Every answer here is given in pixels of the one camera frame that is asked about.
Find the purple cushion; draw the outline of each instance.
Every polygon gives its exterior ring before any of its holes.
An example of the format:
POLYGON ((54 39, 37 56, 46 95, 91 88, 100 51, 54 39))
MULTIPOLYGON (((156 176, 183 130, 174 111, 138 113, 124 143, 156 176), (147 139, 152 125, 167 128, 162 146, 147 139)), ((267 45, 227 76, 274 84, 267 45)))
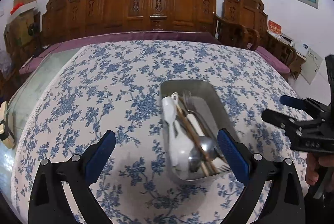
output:
POLYGON ((271 65, 278 73, 288 74, 290 69, 284 65, 281 61, 279 61, 275 56, 273 56, 269 51, 267 51, 263 47, 257 47, 255 50, 262 58, 271 65))
POLYGON ((81 48, 89 44, 99 44, 104 42, 118 42, 127 40, 176 40, 176 41, 192 41, 203 42, 220 45, 220 42, 208 32, 191 33, 191 32, 128 32, 128 33, 110 33, 103 35, 95 35, 92 37, 77 38, 69 41, 61 42, 50 46, 38 57, 31 60, 26 67, 20 69, 20 74, 31 73, 42 62, 43 57, 48 53, 58 53, 69 49, 81 48))

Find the ceramic spoon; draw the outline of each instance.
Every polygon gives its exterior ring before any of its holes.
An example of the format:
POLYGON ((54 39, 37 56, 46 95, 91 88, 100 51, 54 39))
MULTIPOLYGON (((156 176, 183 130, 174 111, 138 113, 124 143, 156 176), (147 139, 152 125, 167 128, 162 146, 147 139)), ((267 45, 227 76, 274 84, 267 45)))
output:
MULTIPOLYGON (((174 101, 174 104, 177 106, 179 103, 178 94, 173 93, 172 99, 174 101)), ((175 145, 175 149, 177 150, 178 154, 178 165, 175 167, 175 169, 188 173, 189 171, 188 157, 191 150, 194 147, 194 143, 187 136, 185 130, 181 127, 181 124, 177 119, 174 121, 174 125, 177 132, 176 136, 177 142, 175 145)))
POLYGON ((168 140, 169 140, 169 158, 173 167, 178 164, 178 154, 176 149, 176 139, 174 130, 174 121, 176 118, 176 106, 171 97, 162 99, 162 110, 164 119, 168 123, 168 140))

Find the tablecloth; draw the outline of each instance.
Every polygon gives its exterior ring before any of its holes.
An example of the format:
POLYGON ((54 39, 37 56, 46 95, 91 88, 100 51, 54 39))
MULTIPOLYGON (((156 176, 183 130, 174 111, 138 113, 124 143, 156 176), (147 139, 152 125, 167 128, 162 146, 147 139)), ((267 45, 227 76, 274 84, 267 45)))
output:
MULTIPOLYGON (((25 126, 11 187, 12 202, 23 218, 39 162, 82 154, 110 129, 116 133, 116 147, 90 188, 114 223, 220 222, 243 189, 232 172, 201 185, 176 185, 166 175, 160 84, 171 79, 210 82, 249 150, 267 160, 293 159, 307 189, 306 155, 291 151, 282 130, 261 119, 265 108, 296 119, 306 119, 306 114, 280 104, 281 95, 296 94, 257 53, 207 43, 107 42, 74 55, 25 126)), ((66 183, 64 189, 76 219, 83 222, 66 183)), ((266 183, 250 221, 259 215, 268 190, 266 183)))

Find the chopsticks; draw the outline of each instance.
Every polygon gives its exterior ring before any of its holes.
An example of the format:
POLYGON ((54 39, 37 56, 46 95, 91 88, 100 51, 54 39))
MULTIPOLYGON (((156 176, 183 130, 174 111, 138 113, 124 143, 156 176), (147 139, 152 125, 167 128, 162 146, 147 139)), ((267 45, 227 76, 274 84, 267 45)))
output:
POLYGON ((181 107, 179 105, 176 105, 176 110, 177 110, 177 115, 181 118, 184 126, 187 129, 187 132, 189 133, 191 139, 193 140, 196 148, 199 150, 199 152, 204 156, 204 159, 206 160, 206 163, 201 163, 201 168, 203 170, 203 173, 205 174, 206 177, 209 176, 209 172, 206 169, 206 165, 208 164, 210 166, 210 168, 212 169, 213 172, 215 172, 216 174, 219 173, 217 168, 213 165, 213 163, 211 161, 209 161, 209 157, 208 154, 203 150, 201 144, 200 144, 200 140, 199 140, 199 136, 196 134, 196 132, 194 132, 192 125, 190 124, 190 122, 188 121, 188 119, 186 118, 186 116, 183 114, 183 111, 181 109, 181 107))

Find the white handle utensil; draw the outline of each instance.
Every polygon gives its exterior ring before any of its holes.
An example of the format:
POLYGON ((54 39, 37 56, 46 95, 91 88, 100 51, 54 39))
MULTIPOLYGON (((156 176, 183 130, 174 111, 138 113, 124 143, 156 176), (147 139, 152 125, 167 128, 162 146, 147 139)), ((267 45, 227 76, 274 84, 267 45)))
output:
MULTIPOLYGON (((178 105, 179 103, 179 94, 177 92, 174 92, 172 94, 172 99, 174 100, 175 105, 178 105)), ((202 131, 201 126, 199 125, 195 115, 193 115, 192 113, 187 114, 187 119, 190 121, 191 125, 194 127, 196 133, 200 136, 200 137, 204 137, 205 134, 202 131)))
POLYGON ((162 110, 164 119, 168 123, 169 157, 173 167, 178 164, 178 153, 176 149, 176 139, 174 130, 174 121, 176 118, 176 106, 171 97, 162 99, 162 110))
MULTIPOLYGON (((174 92, 171 95, 171 97, 174 101, 174 104, 177 106, 179 104, 179 94, 174 92)), ((178 165, 175 167, 175 169, 188 173, 189 172, 188 157, 190 151, 194 147, 194 143, 189 139, 185 130, 181 127, 180 122, 178 120, 174 121, 174 125, 177 132, 176 149, 178 150, 178 165)))

